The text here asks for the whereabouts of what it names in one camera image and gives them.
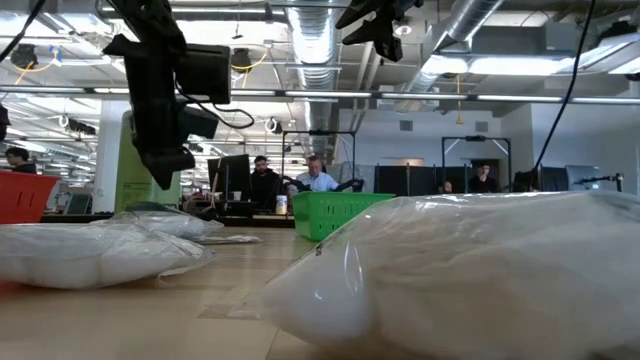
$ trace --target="man in black shirt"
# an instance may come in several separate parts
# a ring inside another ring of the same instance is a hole
[[[280,176],[269,169],[264,156],[257,156],[253,163],[255,171],[251,174],[251,201],[258,203],[257,209],[275,211]]]
[[[469,191],[472,194],[499,193],[500,185],[498,181],[489,176],[491,166],[480,164],[477,175],[469,181]]]
[[[9,165],[13,166],[13,172],[22,172],[27,174],[37,174],[36,164],[29,162],[29,152],[22,148],[8,148],[4,152]]]

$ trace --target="white pillar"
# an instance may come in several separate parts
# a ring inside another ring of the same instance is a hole
[[[640,82],[638,81],[629,81],[629,96],[633,98],[640,98]],[[634,146],[634,154],[636,158],[636,166],[635,166],[635,178],[630,176],[630,174],[625,174],[625,184],[627,182],[633,182],[635,186],[635,191],[633,194],[640,195],[640,106],[633,106],[633,119],[632,119],[633,127],[632,133],[633,138],[635,139]]]
[[[94,214],[115,209],[122,115],[130,108],[127,101],[102,101],[93,188]]]

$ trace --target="bottle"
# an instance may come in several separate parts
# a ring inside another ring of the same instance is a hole
[[[287,214],[287,195],[276,196],[276,214],[277,215]]]

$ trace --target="metal frame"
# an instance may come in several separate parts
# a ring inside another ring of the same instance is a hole
[[[323,130],[312,130],[312,131],[283,131],[282,132],[282,165],[281,165],[281,175],[284,175],[284,149],[287,147],[287,135],[289,134],[307,134],[309,136],[332,136],[332,135],[351,135],[353,139],[352,147],[351,147],[351,179],[356,178],[356,133],[355,131],[323,131]]]
[[[446,147],[447,140],[455,140],[453,144],[451,144],[448,148]],[[447,165],[446,158],[447,154],[451,149],[453,149],[460,140],[464,140],[466,142],[487,142],[491,141],[496,145],[503,153],[507,155],[508,161],[508,172],[509,172],[509,192],[512,191],[513,187],[513,179],[511,179],[512,170],[511,170],[511,139],[510,138],[502,138],[502,137],[485,137],[485,136],[443,136],[442,137],[442,183],[447,181]],[[507,144],[507,148],[505,149],[498,141],[504,141]],[[468,191],[465,180],[465,192]]]
[[[101,98],[129,100],[126,87],[83,87],[83,86],[21,86],[1,85],[0,92],[16,94],[39,94],[40,96],[64,96],[67,98]],[[399,93],[380,91],[312,91],[274,89],[231,89],[231,96],[238,101],[263,101],[279,99],[295,101],[309,99],[370,99],[370,100],[451,100],[495,103],[560,104],[562,96],[543,95],[498,95],[498,94],[456,94],[456,93]],[[194,96],[197,100],[209,100],[204,96]],[[633,97],[573,97],[569,104],[580,105],[640,105],[639,98]]]

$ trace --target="man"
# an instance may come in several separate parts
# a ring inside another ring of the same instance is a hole
[[[453,194],[453,185],[451,185],[450,182],[445,181],[444,185],[442,186],[442,193],[443,194]]]
[[[480,164],[477,175],[469,181],[469,191],[472,194],[499,193],[500,185],[498,181],[489,176],[491,166],[488,164]]]
[[[269,169],[267,158],[262,155],[257,156],[253,163],[255,171],[251,174],[251,201],[258,203],[258,209],[275,211],[280,176]]]
[[[9,165],[13,166],[13,172],[37,174],[36,164],[29,162],[29,152],[22,148],[12,147],[5,151]]]
[[[329,174],[322,172],[322,161],[319,157],[314,155],[307,159],[307,168],[309,171],[298,175],[296,179],[310,187],[311,191],[332,191],[340,185]]]

